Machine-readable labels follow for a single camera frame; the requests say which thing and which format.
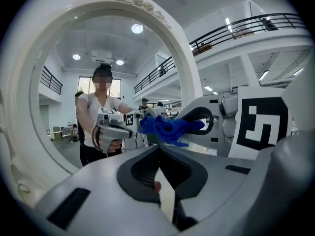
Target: blue towel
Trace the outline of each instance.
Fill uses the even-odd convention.
[[[187,147],[188,144],[178,142],[178,139],[180,139],[186,130],[199,130],[204,126],[205,124],[200,120],[168,120],[162,116],[145,116],[140,121],[139,132],[143,134],[157,134],[162,141],[178,147]]]

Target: black pants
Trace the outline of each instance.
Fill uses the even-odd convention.
[[[80,160],[81,160],[82,166],[85,166],[88,164],[87,156],[85,155],[85,145],[82,143],[80,144]]]
[[[85,156],[88,163],[92,163],[94,161],[107,158],[107,155],[105,153],[102,153],[101,151],[97,150],[94,147],[89,147],[84,145],[85,147]],[[108,156],[114,156],[122,153],[122,149],[119,148],[115,152],[108,153]]]

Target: round ceiling light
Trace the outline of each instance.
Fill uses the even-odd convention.
[[[142,25],[138,25],[138,24],[135,24],[131,27],[131,30],[133,33],[135,34],[139,34],[143,31],[143,26]]]
[[[80,55],[78,55],[78,54],[74,54],[72,57],[75,60],[79,60],[81,58]]]
[[[118,60],[118,61],[116,61],[116,64],[117,64],[117,65],[123,65],[124,62],[123,62],[122,60]]]

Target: white mirror frame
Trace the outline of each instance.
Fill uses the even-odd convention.
[[[53,46],[68,30],[84,20],[105,15],[135,19],[159,36],[178,69],[183,107],[203,95],[183,29],[153,1],[29,0],[2,43],[0,135],[2,166],[11,169],[14,175],[6,179],[7,185],[16,198],[17,193],[21,196],[20,191],[25,191],[30,198],[23,199],[30,206],[77,170],[41,132],[44,130],[38,106],[41,70]]]

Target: balcony railing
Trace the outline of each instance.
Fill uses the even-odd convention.
[[[61,94],[61,88],[63,85],[45,66],[41,72],[39,81],[57,94]]]
[[[189,43],[192,54],[197,56],[214,46],[229,40],[254,35],[256,33],[279,30],[279,29],[299,29],[306,26],[299,15],[292,13],[273,13],[255,17],[245,18],[228,25],[219,27]],[[134,93],[139,92],[157,78],[163,76],[171,69],[175,68],[175,62],[169,57],[139,84],[134,87]]]

